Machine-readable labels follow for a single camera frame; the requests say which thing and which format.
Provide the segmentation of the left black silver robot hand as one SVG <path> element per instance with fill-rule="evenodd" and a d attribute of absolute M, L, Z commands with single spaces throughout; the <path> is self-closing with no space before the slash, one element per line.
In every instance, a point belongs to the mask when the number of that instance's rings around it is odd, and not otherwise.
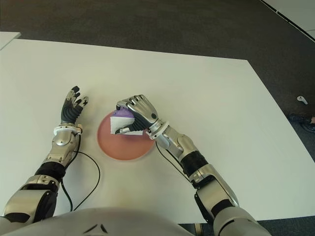
<path fill-rule="evenodd" d="M 61 110 L 61 124 L 71 123 L 75 124 L 81 115 L 84 107 L 88 104 L 89 98 L 87 96 L 78 98 L 80 96 L 80 88 L 74 86 L 67 94 L 62 110 Z"/>

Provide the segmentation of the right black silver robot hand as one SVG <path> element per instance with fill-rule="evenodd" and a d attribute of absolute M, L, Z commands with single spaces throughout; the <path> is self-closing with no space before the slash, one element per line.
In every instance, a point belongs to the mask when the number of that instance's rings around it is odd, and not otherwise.
<path fill-rule="evenodd" d="M 115 134 L 143 131 L 150 128 L 158 120 L 156 109 L 146 96 L 142 94 L 118 101 L 116 110 L 121 110 L 122 108 L 127 109 L 133 114 L 134 122 L 116 130 Z"/>

